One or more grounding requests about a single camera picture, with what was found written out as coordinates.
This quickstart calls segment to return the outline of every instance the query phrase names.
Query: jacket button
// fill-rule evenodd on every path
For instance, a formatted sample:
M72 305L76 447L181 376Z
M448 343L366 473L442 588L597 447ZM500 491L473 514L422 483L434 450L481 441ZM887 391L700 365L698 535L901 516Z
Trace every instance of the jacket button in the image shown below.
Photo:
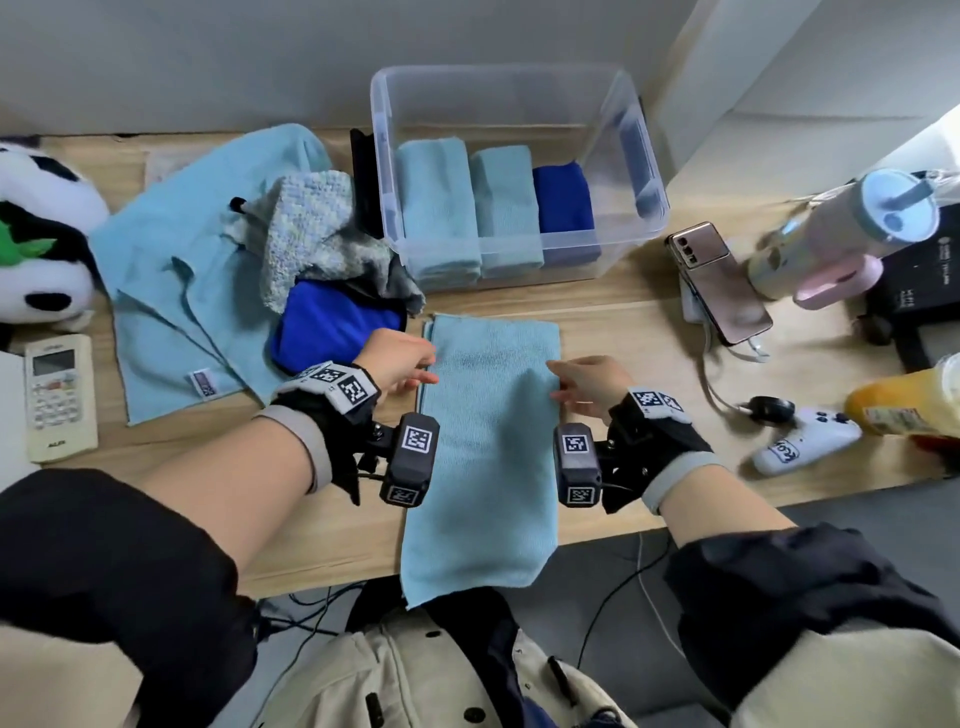
M487 719L483 708L467 708L464 711L464 720L467 723L482 723Z

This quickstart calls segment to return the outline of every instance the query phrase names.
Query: gray knit cloth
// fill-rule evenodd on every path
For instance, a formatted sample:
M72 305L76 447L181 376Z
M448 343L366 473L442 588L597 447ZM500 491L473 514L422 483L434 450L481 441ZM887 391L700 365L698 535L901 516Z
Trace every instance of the gray knit cloth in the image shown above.
M281 177L242 206L224 230L263 258L260 295L282 313L298 278L366 279L383 299L400 299L416 316L426 298L390 246L359 231L353 219L353 180L328 170Z

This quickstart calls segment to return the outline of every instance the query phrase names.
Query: stuffed animal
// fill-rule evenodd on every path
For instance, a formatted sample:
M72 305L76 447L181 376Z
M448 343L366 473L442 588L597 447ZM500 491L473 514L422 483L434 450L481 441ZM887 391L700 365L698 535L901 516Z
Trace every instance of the stuffed animal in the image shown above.
M79 331L89 323L96 266L86 235L108 217L78 172L0 139L0 350L16 324Z

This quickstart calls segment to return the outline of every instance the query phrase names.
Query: gray floor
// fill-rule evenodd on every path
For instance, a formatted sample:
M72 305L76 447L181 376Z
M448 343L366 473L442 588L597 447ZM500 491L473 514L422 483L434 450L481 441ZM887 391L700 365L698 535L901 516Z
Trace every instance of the gray floor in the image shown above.
M784 512L801 524L826 521L860 530L900 573L943 599L948 613L960 623L960 481L836 498ZM504 590L517 622L548 654L576 664L584 633L600 602L636 570L638 542L638 536L623 536L558 549L533 586ZM646 534L643 562L659 556L665 544L665 532ZM660 581L660 568L644 574L644 585L667 628L675 630L676 603ZM325 593L326 589L314 590L299 597L313 600ZM348 594L337 601L322 627L343 629L354 598L355 594ZM273 602L298 617L313 611L293 605L286 597ZM305 632L292 631L261 645L256 672L217 718L216 728L252 724L270 687L304 637ZM301 659L326 640L312 639ZM712 704L706 689L663 634L635 578L611 599L597 621L582 669L631 716L691 702Z

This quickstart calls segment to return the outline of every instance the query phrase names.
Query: blue lid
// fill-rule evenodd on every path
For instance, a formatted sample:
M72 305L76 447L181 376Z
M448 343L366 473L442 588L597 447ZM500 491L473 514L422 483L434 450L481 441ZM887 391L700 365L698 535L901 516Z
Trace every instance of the blue lid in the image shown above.
M933 187L899 169L877 169L858 183L853 216L878 242L919 243L937 231L940 208Z

